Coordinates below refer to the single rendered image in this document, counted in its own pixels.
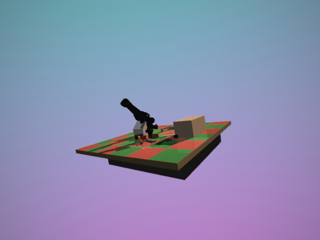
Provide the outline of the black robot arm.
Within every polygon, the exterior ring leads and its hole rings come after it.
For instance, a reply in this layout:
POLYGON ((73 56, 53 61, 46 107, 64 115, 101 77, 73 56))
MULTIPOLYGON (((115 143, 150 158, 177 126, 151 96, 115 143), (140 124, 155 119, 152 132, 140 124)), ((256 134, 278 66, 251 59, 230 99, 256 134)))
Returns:
POLYGON ((155 122, 155 119, 153 117, 150 117, 150 115, 147 112, 140 111, 138 108, 132 105, 132 103, 127 98, 124 98, 120 102, 120 105, 125 108, 128 108, 133 113, 133 116, 135 117, 135 119, 137 121, 140 121, 140 123, 144 123, 144 121, 146 121, 146 123, 152 123, 151 129, 156 129, 156 130, 158 129, 157 124, 153 125, 153 123, 155 122))

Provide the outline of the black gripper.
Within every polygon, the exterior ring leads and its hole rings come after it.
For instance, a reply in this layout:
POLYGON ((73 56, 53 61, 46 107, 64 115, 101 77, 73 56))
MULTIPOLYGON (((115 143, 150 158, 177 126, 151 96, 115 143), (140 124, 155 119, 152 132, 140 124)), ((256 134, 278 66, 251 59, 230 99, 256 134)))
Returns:
POLYGON ((146 129, 146 133, 148 133, 148 135, 152 138, 152 134, 153 134, 153 131, 154 129, 152 130, 152 123, 146 123, 147 125, 147 129, 146 129))

